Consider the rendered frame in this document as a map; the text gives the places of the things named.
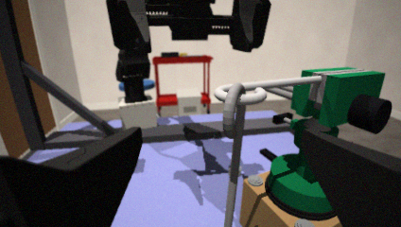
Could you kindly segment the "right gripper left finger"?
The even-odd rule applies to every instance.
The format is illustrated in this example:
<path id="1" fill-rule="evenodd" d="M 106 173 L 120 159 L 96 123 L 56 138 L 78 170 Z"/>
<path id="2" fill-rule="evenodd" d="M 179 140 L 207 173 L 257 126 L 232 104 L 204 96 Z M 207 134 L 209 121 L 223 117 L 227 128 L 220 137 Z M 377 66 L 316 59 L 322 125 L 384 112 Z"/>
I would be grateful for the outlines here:
<path id="1" fill-rule="evenodd" d="M 40 163 L 0 155 L 0 213 L 16 227 L 111 227 L 142 144 L 131 127 Z"/>

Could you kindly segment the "brown wooden block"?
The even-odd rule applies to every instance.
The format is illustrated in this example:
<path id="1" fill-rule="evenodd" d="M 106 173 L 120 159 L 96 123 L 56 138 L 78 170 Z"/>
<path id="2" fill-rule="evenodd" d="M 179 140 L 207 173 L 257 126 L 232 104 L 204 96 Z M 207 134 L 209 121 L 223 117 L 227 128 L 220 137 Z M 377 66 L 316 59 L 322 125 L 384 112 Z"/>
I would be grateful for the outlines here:
<path id="1" fill-rule="evenodd" d="M 263 179 L 261 186 L 252 186 L 248 178 L 243 180 L 239 223 L 242 227 L 294 227 L 296 218 L 279 209 L 265 191 L 265 180 L 269 171 L 258 174 Z M 323 221 L 312 221 L 315 227 L 342 227 L 338 217 Z"/>

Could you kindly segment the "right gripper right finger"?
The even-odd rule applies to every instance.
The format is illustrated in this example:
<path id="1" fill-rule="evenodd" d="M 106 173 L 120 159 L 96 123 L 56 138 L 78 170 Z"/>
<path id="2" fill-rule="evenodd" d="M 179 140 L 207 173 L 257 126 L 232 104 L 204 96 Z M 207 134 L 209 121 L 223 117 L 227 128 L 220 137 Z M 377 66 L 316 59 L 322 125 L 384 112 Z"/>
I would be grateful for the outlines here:
<path id="1" fill-rule="evenodd" d="M 401 158 L 312 129 L 301 148 L 342 227 L 401 227 Z"/>

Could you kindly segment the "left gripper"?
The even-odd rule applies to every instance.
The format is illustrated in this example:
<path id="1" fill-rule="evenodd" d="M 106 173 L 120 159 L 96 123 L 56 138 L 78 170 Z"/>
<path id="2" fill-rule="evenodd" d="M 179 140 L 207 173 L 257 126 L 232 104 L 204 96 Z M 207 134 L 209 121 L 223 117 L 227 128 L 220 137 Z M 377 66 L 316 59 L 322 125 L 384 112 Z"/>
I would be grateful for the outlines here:
<path id="1" fill-rule="evenodd" d="M 233 49 L 242 52 L 263 44 L 270 0 L 234 0 L 232 15 L 213 15 L 210 2 L 172 0 L 167 5 L 146 5 L 145 0 L 106 0 L 113 44 L 119 50 L 151 53 L 149 26 L 169 26 L 172 41 L 208 41 L 208 35 L 229 35 Z"/>

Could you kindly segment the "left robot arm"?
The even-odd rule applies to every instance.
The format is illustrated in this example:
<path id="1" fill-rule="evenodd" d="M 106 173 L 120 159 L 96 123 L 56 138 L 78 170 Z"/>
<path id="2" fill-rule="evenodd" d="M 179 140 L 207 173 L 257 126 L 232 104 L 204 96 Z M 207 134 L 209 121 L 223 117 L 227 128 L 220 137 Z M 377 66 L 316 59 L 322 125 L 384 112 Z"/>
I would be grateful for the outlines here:
<path id="1" fill-rule="evenodd" d="M 172 0 L 146 0 L 147 5 L 166 5 L 166 3 L 172 3 Z M 143 79 L 149 79 L 150 75 L 148 53 L 119 50 L 115 75 L 116 80 L 124 83 L 125 103 L 148 101 L 143 82 Z"/>

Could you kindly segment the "dark green bench vise body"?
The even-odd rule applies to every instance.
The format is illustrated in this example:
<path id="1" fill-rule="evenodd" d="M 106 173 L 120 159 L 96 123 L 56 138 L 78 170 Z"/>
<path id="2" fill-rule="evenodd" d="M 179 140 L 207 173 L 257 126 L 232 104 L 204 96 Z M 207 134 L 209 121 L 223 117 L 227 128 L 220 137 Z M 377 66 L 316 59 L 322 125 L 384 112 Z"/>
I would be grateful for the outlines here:
<path id="1" fill-rule="evenodd" d="M 302 70 L 301 77 L 312 77 L 313 72 L 350 69 L 356 68 Z M 327 75 L 321 110 L 314 109 L 316 101 L 308 99 L 311 84 L 293 86 L 290 109 L 300 116 L 319 119 L 319 124 L 331 128 L 331 131 L 321 132 L 338 137 L 337 126 L 348 123 L 347 114 L 353 100 L 360 94 L 379 98 L 385 74 L 369 71 Z M 300 146 L 303 129 L 308 129 L 304 126 L 307 119 L 290 120 L 289 127 L 295 130 L 293 143 L 299 148 L 299 154 L 283 154 L 271 162 L 269 186 L 280 201 L 295 209 L 325 213 L 332 211 L 332 206 L 312 173 Z"/>

